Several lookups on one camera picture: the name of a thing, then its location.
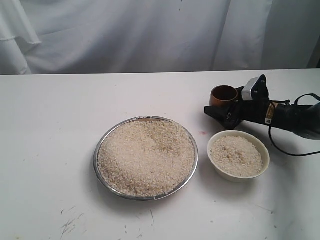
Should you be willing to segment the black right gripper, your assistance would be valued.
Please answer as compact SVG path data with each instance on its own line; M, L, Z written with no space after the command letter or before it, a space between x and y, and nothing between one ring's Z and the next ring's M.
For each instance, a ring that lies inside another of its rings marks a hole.
M224 122L224 128L234 130L242 121L269 126L267 111L270 106L269 91L266 86L259 87L254 100L245 101L242 98L244 87L238 87L237 102L229 106L205 106L204 113L218 122Z

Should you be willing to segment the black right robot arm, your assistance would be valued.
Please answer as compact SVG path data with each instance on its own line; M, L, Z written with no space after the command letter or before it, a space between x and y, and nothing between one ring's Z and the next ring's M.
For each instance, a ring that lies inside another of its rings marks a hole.
M245 101L241 97L227 106L206 106L204 113L226 130L234 130L247 121L294 133L309 140L320 139L320 104L299 105L271 101L268 97Z

